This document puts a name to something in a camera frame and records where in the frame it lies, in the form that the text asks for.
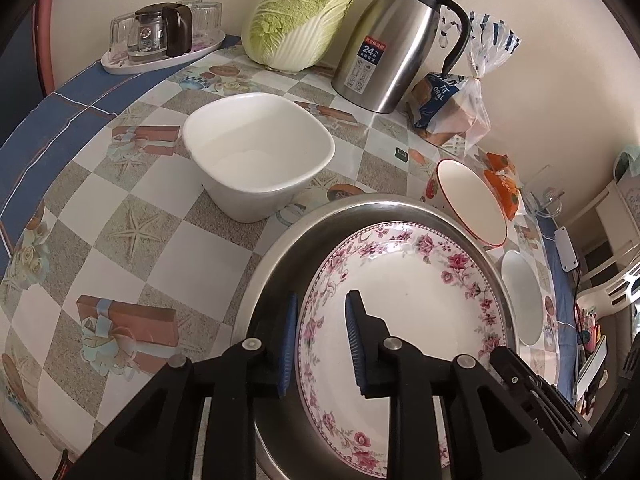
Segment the orange snack packet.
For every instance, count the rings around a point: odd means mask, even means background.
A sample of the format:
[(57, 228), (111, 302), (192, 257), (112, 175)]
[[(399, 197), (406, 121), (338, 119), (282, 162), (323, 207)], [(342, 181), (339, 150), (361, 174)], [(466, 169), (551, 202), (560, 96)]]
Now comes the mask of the orange snack packet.
[(506, 174), (485, 170), (484, 177), (494, 190), (504, 216), (512, 221), (520, 208), (520, 198), (518, 197), (518, 187), (515, 181)]
[(486, 158), (491, 171), (511, 171), (514, 174), (516, 173), (515, 166), (508, 156), (487, 152)]

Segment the floral rimmed plate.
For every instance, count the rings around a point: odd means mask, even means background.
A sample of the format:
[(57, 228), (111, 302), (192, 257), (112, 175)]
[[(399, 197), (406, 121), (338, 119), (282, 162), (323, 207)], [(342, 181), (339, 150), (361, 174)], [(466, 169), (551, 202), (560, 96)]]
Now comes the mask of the floral rimmed plate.
[(489, 364), (512, 347), (508, 300), (482, 248), (448, 223), (387, 221), (350, 234), (318, 267), (300, 307), (296, 375), (303, 408), (330, 453), (383, 478), (388, 403), (367, 400), (356, 384), (345, 299), (360, 292), (368, 314), (428, 356), (467, 353)]

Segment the bagged sliced bread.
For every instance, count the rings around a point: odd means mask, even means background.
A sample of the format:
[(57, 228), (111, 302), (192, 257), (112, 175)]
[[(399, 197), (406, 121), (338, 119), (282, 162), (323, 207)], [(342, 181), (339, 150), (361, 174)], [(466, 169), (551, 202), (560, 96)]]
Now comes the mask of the bagged sliced bread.
[(490, 131), (483, 101), (483, 78), (503, 66), (521, 43), (503, 20), (472, 11), (471, 32), (463, 52), (465, 75), (428, 73), (408, 93), (409, 124), (424, 140), (443, 146), (458, 136), (469, 150)]

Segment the pink rolled mat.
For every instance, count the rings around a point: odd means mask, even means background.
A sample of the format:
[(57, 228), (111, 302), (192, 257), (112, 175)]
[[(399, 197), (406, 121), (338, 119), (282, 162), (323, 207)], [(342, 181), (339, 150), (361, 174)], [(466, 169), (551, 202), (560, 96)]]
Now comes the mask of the pink rolled mat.
[(51, 51), (53, 0), (37, 0), (32, 8), (32, 46), (40, 88), (44, 96), (55, 90)]

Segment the white floral tray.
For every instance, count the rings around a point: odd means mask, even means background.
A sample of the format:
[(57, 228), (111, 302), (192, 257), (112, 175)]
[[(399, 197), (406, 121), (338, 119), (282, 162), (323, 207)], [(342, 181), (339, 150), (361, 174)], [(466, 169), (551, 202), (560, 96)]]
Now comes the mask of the white floral tray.
[(201, 37), (201, 42), (194, 44), (193, 49), (185, 54), (174, 56), (158, 56), (146, 60), (132, 60), (128, 55), (123, 58), (113, 58), (110, 52), (105, 52), (100, 59), (104, 70), (112, 75), (135, 75), (164, 70), (181, 64), (192, 63), (204, 58), (205, 55), (219, 49), (226, 39), (226, 33), (219, 29), (211, 37)]

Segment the stainless steel thermos jug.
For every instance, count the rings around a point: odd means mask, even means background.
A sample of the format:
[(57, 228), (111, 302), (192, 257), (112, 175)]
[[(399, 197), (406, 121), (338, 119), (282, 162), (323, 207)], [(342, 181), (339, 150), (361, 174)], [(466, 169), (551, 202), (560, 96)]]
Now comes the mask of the stainless steel thermos jug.
[(370, 112), (392, 112), (431, 51), (444, 6), (460, 21), (459, 38), (442, 63), (448, 75), (471, 36), (461, 6), (454, 0), (372, 0), (349, 37), (333, 89)]

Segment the white square bowl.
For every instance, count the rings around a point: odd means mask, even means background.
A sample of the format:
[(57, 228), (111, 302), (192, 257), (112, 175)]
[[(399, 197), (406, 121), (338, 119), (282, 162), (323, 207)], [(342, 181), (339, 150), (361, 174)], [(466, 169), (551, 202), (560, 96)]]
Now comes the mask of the white square bowl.
[(180, 133), (209, 197), (241, 223), (285, 207), (335, 153), (332, 134), (314, 115), (264, 92), (208, 103)]

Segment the checkered patterned tablecloth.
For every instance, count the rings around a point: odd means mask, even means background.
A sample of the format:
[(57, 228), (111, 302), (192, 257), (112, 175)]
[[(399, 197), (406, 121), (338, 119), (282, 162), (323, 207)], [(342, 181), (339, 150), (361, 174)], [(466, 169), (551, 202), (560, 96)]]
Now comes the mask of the checkered patterned tablecloth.
[[(134, 140), (246, 90), (308, 103), (335, 141), (332, 162), (294, 202), (253, 224), (215, 206), (179, 138)], [(240, 47), (145, 92), (66, 164), (1, 267), (1, 420), (25, 462), (51, 478), (62, 455), (82, 452), (149, 379), (139, 365), (118, 370), (90, 356), (78, 297), (170, 309), (179, 349), (194, 360), (216, 356), (256, 266), (292, 223), (349, 193), (419, 197), (436, 162), (456, 151), (426, 143), (401, 113), (346, 102), (322, 70), (267, 72)]]

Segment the white plastic chair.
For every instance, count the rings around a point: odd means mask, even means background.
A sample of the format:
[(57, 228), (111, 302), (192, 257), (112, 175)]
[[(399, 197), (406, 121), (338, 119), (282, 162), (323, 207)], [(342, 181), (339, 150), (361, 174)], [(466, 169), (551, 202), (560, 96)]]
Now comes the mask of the white plastic chair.
[(616, 314), (635, 304), (639, 300), (639, 240), (626, 243), (611, 258), (586, 273), (582, 280), (587, 283), (592, 278), (618, 263), (620, 259), (630, 257), (629, 263), (612, 278), (600, 285), (578, 292), (576, 304), (581, 311), (594, 311), (598, 318)]

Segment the white side shelf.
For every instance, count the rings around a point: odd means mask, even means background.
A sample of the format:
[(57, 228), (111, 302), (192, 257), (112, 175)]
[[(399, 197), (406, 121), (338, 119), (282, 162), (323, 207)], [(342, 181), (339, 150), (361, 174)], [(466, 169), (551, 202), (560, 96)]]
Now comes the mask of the white side shelf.
[(581, 210), (565, 219), (564, 226), (576, 243), (578, 240), (585, 242), (583, 252), (589, 252), (606, 240), (620, 270), (638, 254), (639, 223), (615, 180)]

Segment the napa cabbage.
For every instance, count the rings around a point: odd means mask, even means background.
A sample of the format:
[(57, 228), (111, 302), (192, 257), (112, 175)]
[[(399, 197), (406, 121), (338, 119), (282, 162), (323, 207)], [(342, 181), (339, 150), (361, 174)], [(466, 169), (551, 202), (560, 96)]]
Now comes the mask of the napa cabbage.
[(306, 70), (329, 49), (353, 1), (260, 0), (241, 32), (245, 53), (270, 70)]

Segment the small white bowl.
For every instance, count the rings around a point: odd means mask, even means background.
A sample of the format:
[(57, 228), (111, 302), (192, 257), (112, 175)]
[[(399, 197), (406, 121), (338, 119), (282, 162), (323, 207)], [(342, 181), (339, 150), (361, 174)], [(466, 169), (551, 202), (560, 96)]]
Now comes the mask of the small white bowl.
[(509, 250), (502, 257), (500, 273), (511, 299), (518, 339), (531, 347), (544, 327), (544, 305), (534, 270), (519, 252)]

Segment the clear glass mug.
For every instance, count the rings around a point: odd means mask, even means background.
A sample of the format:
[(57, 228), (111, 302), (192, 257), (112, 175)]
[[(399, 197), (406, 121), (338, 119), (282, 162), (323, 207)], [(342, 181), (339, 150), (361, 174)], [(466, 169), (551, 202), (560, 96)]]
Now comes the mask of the clear glass mug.
[(553, 219), (562, 212), (564, 188), (555, 169), (544, 166), (523, 185), (526, 210), (540, 218)]

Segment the orange snack packet back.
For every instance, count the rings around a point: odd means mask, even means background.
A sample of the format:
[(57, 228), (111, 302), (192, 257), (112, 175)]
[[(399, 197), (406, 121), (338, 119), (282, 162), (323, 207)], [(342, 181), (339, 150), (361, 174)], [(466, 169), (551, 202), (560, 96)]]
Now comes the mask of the orange snack packet back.
[(508, 156), (487, 152), (486, 158), (491, 171), (511, 171), (514, 174), (516, 173), (515, 166)]

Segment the red rimmed white bowl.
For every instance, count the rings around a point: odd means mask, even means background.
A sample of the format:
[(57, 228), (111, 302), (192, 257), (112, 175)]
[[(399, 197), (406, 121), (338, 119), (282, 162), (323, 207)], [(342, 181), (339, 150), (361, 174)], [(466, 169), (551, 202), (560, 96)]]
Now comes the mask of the red rimmed white bowl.
[(485, 247), (497, 248), (506, 242), (506, 217), (495, 194), (462, 162), (440, 160), (422, 200), (456, 220)]

